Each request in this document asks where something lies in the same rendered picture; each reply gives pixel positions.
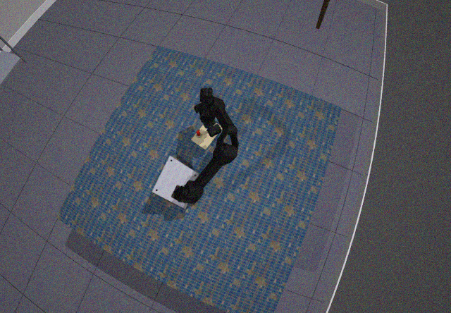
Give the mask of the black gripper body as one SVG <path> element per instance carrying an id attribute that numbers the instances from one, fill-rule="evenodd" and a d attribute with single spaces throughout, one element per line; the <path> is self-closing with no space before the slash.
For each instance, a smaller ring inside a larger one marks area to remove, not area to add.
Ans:
<path id="1" fill-rule="evenodd" d="M 201 103 L 200 103 L 200 104 L 201 104 Z M 195 113 L 199 112 L 199 105 L 200 105 L 200 104 L 198 104 L 198 105 L 196 105 L 196 106 L 194 107 L 194 109 L 195 109 L 195 111 L 196 111 Z M 203 117 L 203 116 L 201 116 L 201 114 L 200 114 L 200 112 L 199 112 L 199 117 L 201 118 L 202 122 L 203 122 L 204 124 L 207 124 L 207 126 L 208 126 L 207 132 L 208 132 L 208 134 L 210 135 L 210 137 L 213 137 L 213 136 L 215 136 L 215 135 L 221 133 L 221 128 L 220 128 L 220 126 L 219 126 L 218 124 L 213 125 L 213 124 L 215 123 L 215 121 L 212 120 L 212 116 L 213 116 L 213 115 L 214 115 L 214 113 L 212 112 L 212 114 L 211 114 L 209 117 Z"/>

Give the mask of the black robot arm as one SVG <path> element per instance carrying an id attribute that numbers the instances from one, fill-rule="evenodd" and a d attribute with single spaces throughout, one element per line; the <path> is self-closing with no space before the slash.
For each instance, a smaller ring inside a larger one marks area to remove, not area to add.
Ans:
<path id="1" fill-rule="evenodd" d="M 213 89 L 201 89 L 199 112 L 203 117 L 209 117 L 212 112 L 212 120 L 218 119 L 222 127 L 222 133 L 217 139 L 216 148 L 213 152 L 213 159 L 204 170 L 197 176 L 195 181 L 188 180 L 183 186 L 177 185 L 172 193 L 172 197 L 184 203 L 195 204 L 204 194 L 204 186 L 216 175 L 220 168 L 229 164 L 237 156 L 239 142 L 237 139 L 237 128 L 234 126 L 225 110 L 224 101 L 212 96 Z M 230 135 L 232 145 L 224 143 L 224 139 Z"/>

